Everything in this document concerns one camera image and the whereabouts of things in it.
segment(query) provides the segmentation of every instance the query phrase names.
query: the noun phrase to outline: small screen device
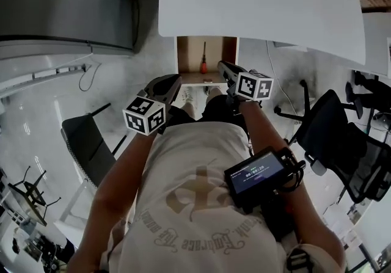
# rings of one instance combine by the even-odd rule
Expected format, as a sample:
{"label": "small screen device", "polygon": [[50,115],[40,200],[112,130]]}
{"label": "small screen device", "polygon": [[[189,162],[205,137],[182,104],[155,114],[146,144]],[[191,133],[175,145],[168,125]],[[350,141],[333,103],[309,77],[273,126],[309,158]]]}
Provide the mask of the small screen device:
{"label": "small screen device", "polygon": [[250,213],[262,197],[290,181],[293,173],[271,148],[224,171],[230,195],[239,208]]}

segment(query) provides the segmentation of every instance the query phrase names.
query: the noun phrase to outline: chair backrest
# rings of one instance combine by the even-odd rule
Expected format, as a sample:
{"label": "chair backrest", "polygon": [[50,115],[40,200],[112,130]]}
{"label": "chair backrest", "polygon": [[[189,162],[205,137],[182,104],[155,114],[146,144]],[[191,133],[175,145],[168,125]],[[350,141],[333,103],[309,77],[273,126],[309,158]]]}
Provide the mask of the chair backrest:
{"label": "chair backrest", "polygon": [[96,187],[115,163],[93,119],[88,115],[62,122],[61,135],[73,159]]}
{"label": "chair backrest", "polygon": [[347,124],[348,118],[337,94],[328,90],[305,114],[296,140],[311,157],[327,167],[335,141]]}
{"label": "chair backrest", "polygon": [[391,186],[391,147],[349,123],[328,169],[342,180],[355,203],[364,198],[380,201]]}
{"label": "chair backrest", "polygon": [[342,180],[355,203],[379,201],[391,185],[391,147],[348,123],[333,90],[314,105],[296,133],[298,144]]}

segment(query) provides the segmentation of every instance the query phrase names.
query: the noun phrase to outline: black and white marker cube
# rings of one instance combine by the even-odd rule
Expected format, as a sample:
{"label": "black and white marker cube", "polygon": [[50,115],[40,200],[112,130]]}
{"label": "black and white marker cube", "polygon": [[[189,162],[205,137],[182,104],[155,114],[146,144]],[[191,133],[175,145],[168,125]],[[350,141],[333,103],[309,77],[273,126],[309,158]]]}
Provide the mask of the black and white marker cube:
{"label": "black and white marker cube", "polygon": [[250,100],[268,100],[273,80],[260,73],[241,72],[236,83],[236,94]]}
{"label": "black and white marker cube", "polygon": [[166,105],[159,101],[137,96],[123,110],[128,129],[149,135],[166,122]]}

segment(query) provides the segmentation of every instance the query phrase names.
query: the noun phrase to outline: display screen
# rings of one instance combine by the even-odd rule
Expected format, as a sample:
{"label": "display screen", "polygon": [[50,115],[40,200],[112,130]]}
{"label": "display screen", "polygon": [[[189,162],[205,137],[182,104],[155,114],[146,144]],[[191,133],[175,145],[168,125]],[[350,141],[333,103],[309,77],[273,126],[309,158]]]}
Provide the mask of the display screen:
{"label": "display screen", "polygon": [[237,194],[283,170],[280,161],[272,153],[261,158],[231,174],[233,187]]}

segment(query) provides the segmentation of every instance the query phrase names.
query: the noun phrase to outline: shorts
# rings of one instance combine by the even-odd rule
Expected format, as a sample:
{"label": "shorts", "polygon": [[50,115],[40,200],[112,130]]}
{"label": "shorts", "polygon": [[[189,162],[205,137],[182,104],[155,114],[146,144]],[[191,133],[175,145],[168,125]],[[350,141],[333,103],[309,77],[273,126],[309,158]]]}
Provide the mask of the shorts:
{"label": "shorts", "polygon": [[226,101],[226,95],[218,95],[212,98],[206,105],[202,118],[197,121],[190,117],[186,111],[172,106],[170,113],[173,116],[169,120],[167,127],[193,122],[225,122],[240,126],[248,136],[244,117],[241,114],[233,115]]}

